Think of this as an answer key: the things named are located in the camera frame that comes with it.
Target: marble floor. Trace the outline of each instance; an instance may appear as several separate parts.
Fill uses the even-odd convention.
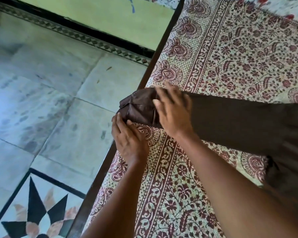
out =
[[[64,236],[62,225],[75,216],[112,142],[119,101],[137,89],[145,70],[0,12],[0,238],[24,232],[14,230],[14,221],[35,237],[54,220]],[[36,194],[42,213],[30,220],[26,199]],[[61,217],[56,209],[64,210]]]

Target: forearm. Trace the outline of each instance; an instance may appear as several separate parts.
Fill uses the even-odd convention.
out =
[[[109,200],[82,235],[83,238],[133,237],[144,168],[143,163],[128,167]]]
[[[298,237],[298,227],[275,203],[195,134],[176,139],[191,160],[227,237]]]

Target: wooden bed frame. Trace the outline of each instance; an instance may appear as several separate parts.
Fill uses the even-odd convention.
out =
[[[165,46],[165,43],[167,42],[167,39],[172,31],[172,28],[174,27],[174,25],[176,24],[181,11],[183,9],[183,4],[184,4],[184,0],[180,0],[177,8],[175,9],[175,12],[170,20],[170,23],[167,26],[167,29],[165,30],[162,39],[150,61],[150,64],[148,66],[148,68],[146,69],[140,83],[139,86],[137,88],[137,90],[145,88],[151,73],[153,71],[153,68],[155,67],[155,64]],[[113,141],[111,143],[111,146],[109,148],[109,150],[107,151],[107,154],[105,156],[105,159],[103,160],[103,163],[89,189],[89,191],[86,194],[86,197],[75,217],[75,220],[70,228],[70,231],[67,235],[67,238],[79,238],[83,232],[83,228],[86,224],[87,218],[91,212],[91,209],[93,207],[93,204],[95,202],[96,196],[98,194],[98,191],[103,183],[103,180],[105,179],[105,176],[109,170],[109,167],[111,165],[111,162],[115,156],[116,153],[116,145],[115,142]]]

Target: green wall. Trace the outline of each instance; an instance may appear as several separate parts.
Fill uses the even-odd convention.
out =
[[[156,50],[173,10],[145,0],[20,0]]]

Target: dark brown garment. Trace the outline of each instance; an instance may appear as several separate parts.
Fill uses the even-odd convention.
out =
[[[192,126],[202,140],[268,156],[265,182],[298,206],[298,104],[268,104],[187,93],[193,102]],[[120,101],[126,121],[162,128],[152,102],[154,88]]]

